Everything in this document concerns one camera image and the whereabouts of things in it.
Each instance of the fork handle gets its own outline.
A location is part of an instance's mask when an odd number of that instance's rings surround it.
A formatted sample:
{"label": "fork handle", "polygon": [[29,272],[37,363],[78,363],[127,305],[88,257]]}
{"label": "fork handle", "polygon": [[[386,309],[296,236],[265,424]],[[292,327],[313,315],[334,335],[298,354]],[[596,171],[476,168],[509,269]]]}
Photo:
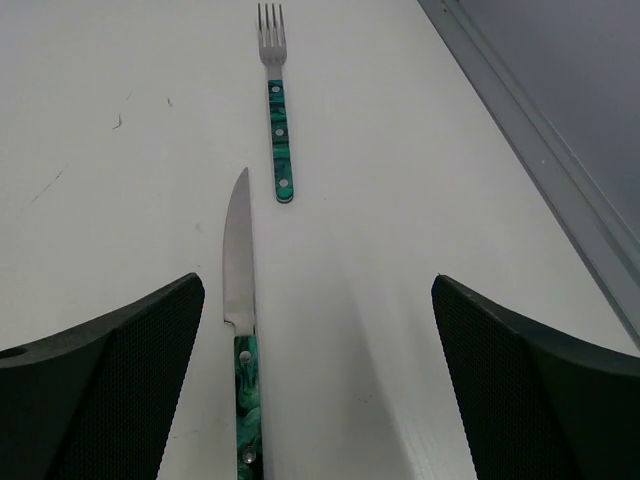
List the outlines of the fork handle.
{"label": "fork handle", "polygon": [[282,80],[269,80],[269,118],[271,120],[271,150],[276,198],[280,203],[293,200],[293,172],[289,153],[289,127],[284,104]]}

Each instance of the knife handle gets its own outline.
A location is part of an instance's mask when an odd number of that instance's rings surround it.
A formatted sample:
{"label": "knife handle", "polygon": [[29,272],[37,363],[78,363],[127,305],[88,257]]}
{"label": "knife handle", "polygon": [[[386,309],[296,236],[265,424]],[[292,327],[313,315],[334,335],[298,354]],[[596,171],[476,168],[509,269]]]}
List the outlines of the knife handle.
{"label": "knife handle", "polygon": [[293,173],[289,153],[289,127],[284,104],[282,80],[269,80],[269,118],[271,120],[271,150],[276,198],[280,203],[293,200]]}
{"label": "knife handle", "polygon": [[262,480],[262,417],[255,335],[234,338],[238,480]]}

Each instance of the stainless steel blade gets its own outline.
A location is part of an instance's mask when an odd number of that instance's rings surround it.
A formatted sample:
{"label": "stainless steel blade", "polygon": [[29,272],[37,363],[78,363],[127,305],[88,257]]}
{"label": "stainless steel blade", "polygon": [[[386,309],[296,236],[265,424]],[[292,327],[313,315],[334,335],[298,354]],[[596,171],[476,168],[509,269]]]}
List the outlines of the stainless steel blade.
{"label": "stainless steel blade", "polygon": [[255,281],[253,272],[253,229],[249,169],[245,168],[233,187],[222,246],[224,320],[236,329],[236,336],[255,333]]}

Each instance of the steak knife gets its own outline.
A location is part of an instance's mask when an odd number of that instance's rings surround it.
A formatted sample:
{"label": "steak knife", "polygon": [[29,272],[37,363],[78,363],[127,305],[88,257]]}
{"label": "steak knife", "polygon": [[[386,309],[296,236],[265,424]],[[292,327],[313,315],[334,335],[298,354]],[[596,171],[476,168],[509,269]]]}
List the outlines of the steak knife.
{"label": "steak knife", "polygon": [[238,177],[224,225],[224,321],[234,327],[238,480],[263,480],[249,169]]}

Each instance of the silver fork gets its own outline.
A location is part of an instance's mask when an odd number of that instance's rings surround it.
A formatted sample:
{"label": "silver fork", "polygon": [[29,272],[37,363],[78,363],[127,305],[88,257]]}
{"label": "silver fork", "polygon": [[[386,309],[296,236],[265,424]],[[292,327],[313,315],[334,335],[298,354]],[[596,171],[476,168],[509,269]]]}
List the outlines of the silver fork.
{"label": "silver fork", "polygon": [[289,153],[289,128],[282,84],[282,65],[287,60],[282,5],[258,4],[258,49],[260,60],[267,67],[269,118],[271,120],[271,150],[276,199],[280,203],[293,200],[293,172]]}

